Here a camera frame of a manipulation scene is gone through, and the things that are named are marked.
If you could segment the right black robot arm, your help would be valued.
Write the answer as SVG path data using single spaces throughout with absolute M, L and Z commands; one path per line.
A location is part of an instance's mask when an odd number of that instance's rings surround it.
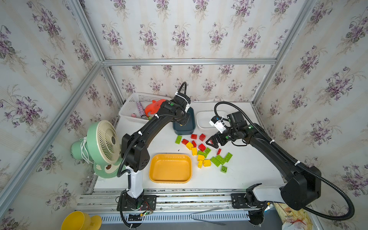
M 304 209 L 324 219 L 344 221 L 351 219 L 355 207 L 348 195 L 339 187 L 323 178 L 321 171 L 315 166 L 307 167 L 298 161 L 271 139 L 265 130 L 257 123 L 253 123 L 245 113 L 235 112 L 227 118 L 215 115 L 210 125 L 218 131 L 206 143 L 214 148 L 224 146 L 228 142 L 242 140 L 244 145 L 251 145 L 263 154 L 286 179 L 286 183 L 279 186 L 266 186 L 262 183 L 247 188 L 242 198 L 233 202 L 234 208 L 245 205 L 256 208 L 267 202 L 285 203 L 293 210 Z M 347 203 L 347 213 L 340 216 L 331 216 L 312 210 L 308 204 L 321 196 L 322 183 L 325 183 Z

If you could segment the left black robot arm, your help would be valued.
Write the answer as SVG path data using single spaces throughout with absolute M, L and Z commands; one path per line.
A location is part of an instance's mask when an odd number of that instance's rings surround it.
M 120 210 L 123 205 L 130 210 L 137 210 L 143 203 L 143 169 L 150 161 L 148 147 L 157 134 L 171 122 L 186 125 L 190 115 L 191 99 L 186 95 L 187 83 L 183 82 L 179 91 L 171 100 L 165 100 L 158 112 L 142 128 L 132 135 L 125 134 L 121 141 L 122 162 L 117 171 L 117 177 L 128 175 L 128 188 L 119 198 Z

